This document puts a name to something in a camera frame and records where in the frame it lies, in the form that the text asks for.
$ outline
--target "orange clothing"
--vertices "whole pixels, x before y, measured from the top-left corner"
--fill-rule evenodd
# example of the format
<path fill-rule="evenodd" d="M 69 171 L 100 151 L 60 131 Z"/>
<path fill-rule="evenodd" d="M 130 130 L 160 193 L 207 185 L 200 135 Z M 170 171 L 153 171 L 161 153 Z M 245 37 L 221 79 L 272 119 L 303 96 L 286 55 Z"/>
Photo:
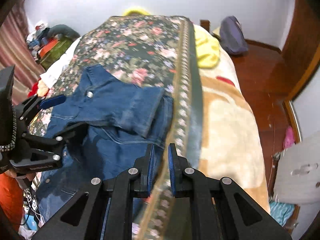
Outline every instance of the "orange clothing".
<path fill-rule="evenodd" d="M 13 228 L 18 231 L 23 210 L 23 190 L 16 179 L 0 174 L 0 205 Z"/>

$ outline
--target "pink slipper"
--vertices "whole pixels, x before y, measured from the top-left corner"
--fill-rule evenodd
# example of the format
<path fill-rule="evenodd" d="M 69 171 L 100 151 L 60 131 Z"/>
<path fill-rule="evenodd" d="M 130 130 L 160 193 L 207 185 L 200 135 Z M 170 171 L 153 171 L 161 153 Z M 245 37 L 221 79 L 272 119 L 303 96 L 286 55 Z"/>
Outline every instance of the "pink slipper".
<path fill-rule="evenodd" d="M 287 128 L 285 131 L 285 138 L 283 141 L 283 149 L 290 148 L 292 145 L 294 145 L 295 139 L 293 135 L 293 129 L 291 126 Z"/>

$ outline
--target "striped curtain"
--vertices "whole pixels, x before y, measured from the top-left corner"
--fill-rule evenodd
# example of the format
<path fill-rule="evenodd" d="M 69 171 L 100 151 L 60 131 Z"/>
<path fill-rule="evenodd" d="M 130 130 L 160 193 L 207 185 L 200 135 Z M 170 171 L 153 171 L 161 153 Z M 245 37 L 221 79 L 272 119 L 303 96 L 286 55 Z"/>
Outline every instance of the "striped curtain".
<path fill-rule="evenodd" d="M 19 104 L 27 98 L 32 85 L 44 73 L 26 44 L 28 35 L 27 17 L 23 0 L 18 0 L 0 27 L 0 69 L 15 65 L 12 102 Z"/>

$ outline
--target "black cable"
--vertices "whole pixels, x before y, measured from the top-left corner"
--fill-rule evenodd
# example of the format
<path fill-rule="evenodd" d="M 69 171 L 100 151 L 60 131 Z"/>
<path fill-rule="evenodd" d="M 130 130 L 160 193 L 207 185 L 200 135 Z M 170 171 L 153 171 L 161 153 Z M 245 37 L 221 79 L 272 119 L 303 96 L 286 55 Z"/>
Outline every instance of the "black cable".
<path fill-rule="evenodd" d="M 27 200 L 28 205 L 29 205 L 29 211 L 28 211 L 27 219 L 26 219 L 26 221 L 25 221 L 23 224 L 15 224 L 15 223 L 13 223 L 14 225 L 24 226 L 24 225 L 27 223 L 27 221 L 28 221 L 28 219 L 29 219 L 29 217 L 30 217 L 30 213 L 31 213 L 31 209 L 32 209 L 31 207 L 32 207 L 32 203 L 33 203 L 33 197 L 32 197 L 31 186 L 29 187 L 29 190 L 30 190 L 30 195 L 31 195 L 31 206 L 30 206 L 29 201 Z"/>

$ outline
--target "bed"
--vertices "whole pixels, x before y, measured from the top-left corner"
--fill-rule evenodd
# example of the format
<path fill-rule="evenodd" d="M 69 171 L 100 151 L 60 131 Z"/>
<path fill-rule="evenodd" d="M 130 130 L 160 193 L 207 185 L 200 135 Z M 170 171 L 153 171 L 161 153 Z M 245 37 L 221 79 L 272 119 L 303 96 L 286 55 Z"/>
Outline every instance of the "bed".
<path fill-rule="evenodd" d="M 123 82 L 165 87 L 175 102 L 166 144 L 174 142 L 178 154 L 206 176 L 231 177 L 270 213 L 254 115 L 241 94 L 231 58 L 219 45 L 216 66 L 198 69 L 199 33 L 213 39 L 181 16 L 111 17 L 81 38 L 47 98 L 72 94 L 84 66 L 98 63 Z M 45 134 L 51 111 L 39 112 L 30 133 Z M 134 224 L 137 239 L 164 236 L 174 207 L 166 150 L 151 196 Z"/>

